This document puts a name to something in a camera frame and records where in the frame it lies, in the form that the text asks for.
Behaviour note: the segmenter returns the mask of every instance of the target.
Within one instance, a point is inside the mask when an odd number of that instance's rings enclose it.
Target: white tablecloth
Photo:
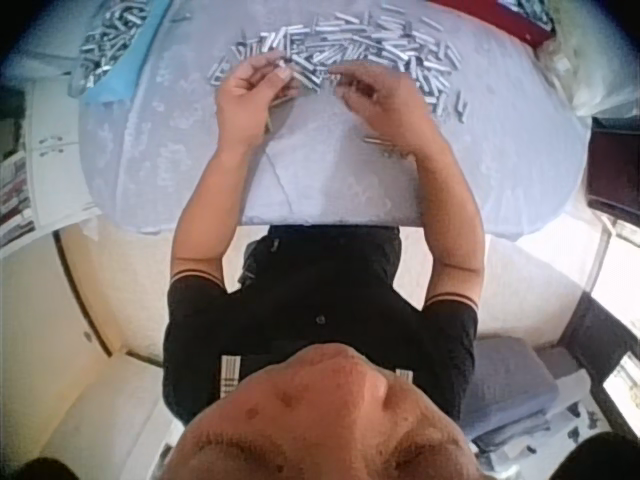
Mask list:
[[[425,14],[440,22],[445,33],[430,33],[463,57],[452,88],[469,99],[467,122],[460,124],[450,106],[440,124],[487,232],[517,238],[542,228],[580,182],[589,129],[547,85],[529,47],[453,10],[395,3],[416,26]],[[175,2],[135,100],[81,109],[82,165],[100,209],[136,232],[175,227],[217,141],[205,76],[241,27],[253,36],[315,14],[361,14],[370,5],[377,11],[370,0]],[[182,13],[192,20],[168,21]],[[282,107],[273,123],[251,174],[244,224],[419,224],[415,167],[363,144],[365,127],[329,91]]]

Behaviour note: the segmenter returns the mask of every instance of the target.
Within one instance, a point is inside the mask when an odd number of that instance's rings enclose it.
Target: blue cloth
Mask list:
[[[170,4],[171,0],[149,1],[151,11],[133,43],[113,69],[84,93],[84,103],[109,103],[133,98],[151,43]]]

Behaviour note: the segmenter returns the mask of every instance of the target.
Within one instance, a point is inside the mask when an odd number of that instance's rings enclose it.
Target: forearm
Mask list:
[[[461,271],[484,269],[480,212],[447,141],[429,141],[416,154],[422,225],[434,264]]]
[[[172,275],[185,267],[193,268],[196,262],[206,271],[221,269],[217,265],[221,265],[238,225],[249,157],[247,151],[218,150],[209,161],[178,222]]]

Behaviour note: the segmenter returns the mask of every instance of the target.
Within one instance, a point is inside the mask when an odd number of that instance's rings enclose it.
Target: pile of metal parts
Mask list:
[[[109,73],[144,25],[149,15],[147,0],[112,0],[100,25],[87,33],[80,47],[80,66],[71,85],[73,96],[93,88]]]
[[[548,0],[499,0],[502,5],[524,15],[547,31],[554,29]]]
[[[360,16],[335,12],[330,20],[316,17],[311,25],[287,25],[254,39],[247,39],[243,31],[231,51],[237,61],[243,61],[273,49],[283,50],[285,61],[296,67],[294,76],[315,92],[324,85],[335,87],[338,76],[329,73],[332,65],[349,60],[385,65],[411,75],[436,117],[443,116],[452,100],[464,123],[469,102],[461,91],[451,92],[449,79],[462,68],[462,57],[451,42],[433,36],[443,33],[443,27],[430,18],[413,22],[404,9],[383,3],[378,16],[370,11]],[[223,55],[207,74],[210,84],[219,86],[230,68],[229,56]]]

